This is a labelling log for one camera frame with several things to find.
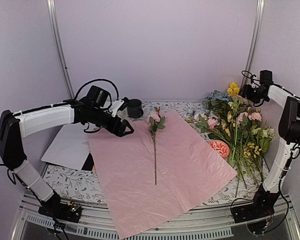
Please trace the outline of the blue hydrangea stem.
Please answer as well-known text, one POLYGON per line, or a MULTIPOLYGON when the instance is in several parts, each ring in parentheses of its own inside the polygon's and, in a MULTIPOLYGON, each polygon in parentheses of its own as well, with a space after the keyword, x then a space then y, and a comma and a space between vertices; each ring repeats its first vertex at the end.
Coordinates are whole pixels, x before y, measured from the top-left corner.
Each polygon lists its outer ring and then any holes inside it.
POLYGON ((222 91, 218 91, 218 90, 214 90, 210 93, 209 96, 207 96, 203 99, 202 107, 205 110, 208 110, 209 109, 209 104, 211 103, 211 101, 214 101, 214 100, 230 102, 232 99, 227 93, 222 92, 222 91))

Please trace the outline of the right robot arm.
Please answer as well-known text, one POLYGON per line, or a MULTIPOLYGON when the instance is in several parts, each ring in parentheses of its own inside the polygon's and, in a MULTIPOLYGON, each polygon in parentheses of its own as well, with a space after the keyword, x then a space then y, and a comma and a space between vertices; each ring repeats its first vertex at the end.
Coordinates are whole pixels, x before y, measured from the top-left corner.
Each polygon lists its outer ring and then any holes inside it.
POLYGON ((250 83, 242 87, 240 96, 251 101, 255 107, 273 101, 282 108, 278 124, 279 146, 274 162, 248 208, 252 218, 259 218, 268 208, 274 207, 290 165, 298 157, 295 151, 300 149, 300 97, 275 84, 273 73, 269 70, 260 71, 259 78, 247 70, 241 74, 250 83))

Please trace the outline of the pink wrapping paper sheet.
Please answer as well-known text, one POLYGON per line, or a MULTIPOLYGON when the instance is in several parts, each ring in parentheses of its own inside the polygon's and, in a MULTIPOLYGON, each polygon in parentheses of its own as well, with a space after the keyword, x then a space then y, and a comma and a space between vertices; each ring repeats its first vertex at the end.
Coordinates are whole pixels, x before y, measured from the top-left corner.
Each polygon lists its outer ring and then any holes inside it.
POLYGON ((145 121, 117 137, 88 136, 105 202, 120 239, 170 221, 222 190, 236 171, 177 113, 152 138, 145 121))

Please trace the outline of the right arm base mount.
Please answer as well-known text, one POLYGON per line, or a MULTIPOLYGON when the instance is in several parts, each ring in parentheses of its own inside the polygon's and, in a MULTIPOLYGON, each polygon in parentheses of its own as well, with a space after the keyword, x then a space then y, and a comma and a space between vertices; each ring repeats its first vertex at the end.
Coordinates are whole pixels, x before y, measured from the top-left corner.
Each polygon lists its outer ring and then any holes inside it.
POLYGON ((272 205, 266 205, 263 201, 261 203, 254 203, 253 200, 236 198, 231 202, 230 212, 234 222, 237 224, 257 220, 260 218, 271 217, 275 213, 275 210, 272 205), (234 203, 238 200, 247 201, 248 204, 234 206, 234 203))

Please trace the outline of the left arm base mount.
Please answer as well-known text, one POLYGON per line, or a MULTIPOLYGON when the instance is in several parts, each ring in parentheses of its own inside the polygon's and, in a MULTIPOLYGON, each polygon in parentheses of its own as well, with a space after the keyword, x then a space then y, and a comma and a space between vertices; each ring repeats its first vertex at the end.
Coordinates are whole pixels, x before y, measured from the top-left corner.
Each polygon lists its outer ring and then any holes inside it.
POLYGON ((71 202, 61 203, 59 200, 42 202, 38 213, 48 217, 54 217, 57 220, 78 223, 82 215, 82 207, 80 204, 71 202))

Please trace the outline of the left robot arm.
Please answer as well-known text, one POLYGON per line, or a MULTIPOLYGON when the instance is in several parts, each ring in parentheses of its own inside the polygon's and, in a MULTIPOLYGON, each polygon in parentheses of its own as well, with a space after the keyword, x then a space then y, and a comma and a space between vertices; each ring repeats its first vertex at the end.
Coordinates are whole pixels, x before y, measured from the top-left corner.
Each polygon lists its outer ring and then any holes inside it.
POLYGON ((60 217, 64 213, 64 205, 60 196, 27 160, 23 139, 47 129, 77 123, 93 124, 99 130, 105 129, 117 137, 132 134, 134 129, 130 123, 117 115, 127 107, 130 100, 126 97, 118 98, 105 107, 109 98, 108 91, 93 85, 81 99, 75 97, 26 111, 13 113, 5 110, 1 113, 0 166, 12 173, 13 181, 19 181, 32 191, 53 217, 60 217))

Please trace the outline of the yellow flower stem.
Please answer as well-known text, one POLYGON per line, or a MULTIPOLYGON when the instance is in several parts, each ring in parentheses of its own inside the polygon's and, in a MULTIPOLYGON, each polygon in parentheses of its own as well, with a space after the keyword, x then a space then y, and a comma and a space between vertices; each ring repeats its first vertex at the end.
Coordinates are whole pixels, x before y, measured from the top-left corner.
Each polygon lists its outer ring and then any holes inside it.
POLYGON ((237 197, 239 191, 239 183, 241 181, 241 157, 240 157, 240 138, 239 138, 239 116, 240 116, 240 88, 239 86, 231 82, 226 93, 231 100, 227 103, 229 109, 226 115, 226 123, 228 125, 226 132, 230 139, 230 159, 228 160, 230 165, 237 171, 237 187, 235 197, 237 197))

